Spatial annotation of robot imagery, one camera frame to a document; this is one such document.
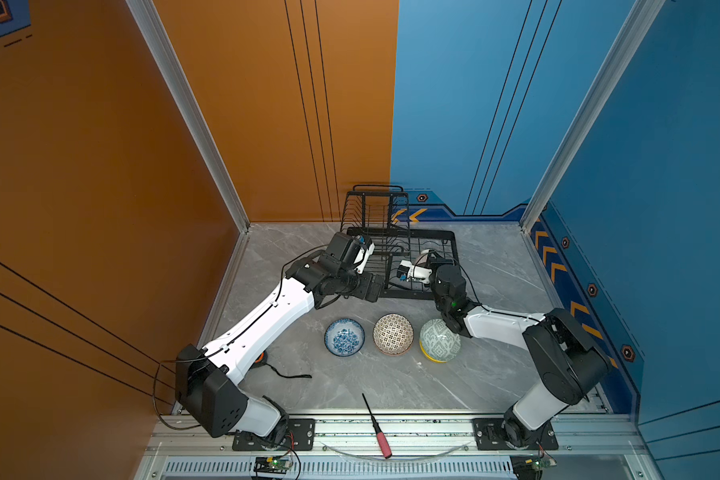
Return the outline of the brown dotted bowl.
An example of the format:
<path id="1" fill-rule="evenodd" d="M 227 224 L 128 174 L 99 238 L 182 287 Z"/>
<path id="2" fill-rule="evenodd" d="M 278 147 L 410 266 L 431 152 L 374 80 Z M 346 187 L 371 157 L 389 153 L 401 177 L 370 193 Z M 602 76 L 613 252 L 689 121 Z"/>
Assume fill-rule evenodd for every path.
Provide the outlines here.
<path id="1" fill-rule="evenodd" d="M 385 355 L 399 356 L 406 353 L 411 348 L 413 340 L 413 326 L 402 315 L 384 315 L 374 325 L 374 344 Z"/>

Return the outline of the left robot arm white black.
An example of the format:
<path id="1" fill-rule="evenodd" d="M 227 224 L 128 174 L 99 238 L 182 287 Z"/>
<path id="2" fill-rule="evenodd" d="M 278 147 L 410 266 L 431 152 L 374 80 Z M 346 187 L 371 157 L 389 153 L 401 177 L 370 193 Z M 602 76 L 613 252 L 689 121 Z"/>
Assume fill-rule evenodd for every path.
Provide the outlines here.
<path id="1" fill-rule="evenodd" d="M 349 264 L 333 272 L 312 255 L 293 262 L 273 291 L 226 333 L 184 347 L 175 365 L 175 399 L 213 438 L 250 433 L 272 445 L 287 436 L 288 414 L 269 397 L 240 389 L 260 355 L 296 320 L 344 297 L 378 300 L 384 280 Z"/>

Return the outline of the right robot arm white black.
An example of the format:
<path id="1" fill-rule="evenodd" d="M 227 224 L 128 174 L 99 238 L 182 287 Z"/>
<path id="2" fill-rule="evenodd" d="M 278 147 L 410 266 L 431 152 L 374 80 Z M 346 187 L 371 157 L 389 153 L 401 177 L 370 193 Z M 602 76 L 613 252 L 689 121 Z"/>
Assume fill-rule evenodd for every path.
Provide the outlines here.
<path id="1" fill-rule="evenodd" d="M 538 379 L 503 415 L 501 438 L 514 449 L 541 442 L 556 415 L 584 400 L 613 370 L 609 355 L 563 308 L 519 313 L 490 308 L 468 293 L 456 261 L 427 251 L 398 273 L 429 287 L 440 323 L 464 338 L 487 339 L 530 355 Z"/>

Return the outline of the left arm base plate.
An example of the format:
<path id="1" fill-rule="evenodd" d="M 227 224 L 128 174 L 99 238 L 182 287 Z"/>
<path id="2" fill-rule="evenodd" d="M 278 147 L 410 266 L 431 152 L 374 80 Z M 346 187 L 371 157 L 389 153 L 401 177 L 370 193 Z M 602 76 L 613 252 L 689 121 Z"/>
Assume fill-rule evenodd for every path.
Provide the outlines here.
<path id="1" fill-rule="evenodd" d="M 252 433 L 236 434 L 232 450 L 236 452 L 286 451 L 293 449 L 298 453 L 312 451 L 314 448 L 316 421 L 313 418 L 292 418 L 288 420 L 284 436 L 280 441 L 274 437 L 261 438 Z"/>

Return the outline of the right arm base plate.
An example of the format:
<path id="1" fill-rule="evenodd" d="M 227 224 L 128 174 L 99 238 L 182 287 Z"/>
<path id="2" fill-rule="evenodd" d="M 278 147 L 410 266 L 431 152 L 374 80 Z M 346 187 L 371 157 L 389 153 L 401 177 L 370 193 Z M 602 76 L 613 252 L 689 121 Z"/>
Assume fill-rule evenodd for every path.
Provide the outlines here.
<path id="1" fill-rule="evenodd" d="M 480 451 L 559 449 L 557 436 L 550 421 L 536 430 L 528 430 L 517 420 L 487 417 L 473 419 L 472 427 Z"/>

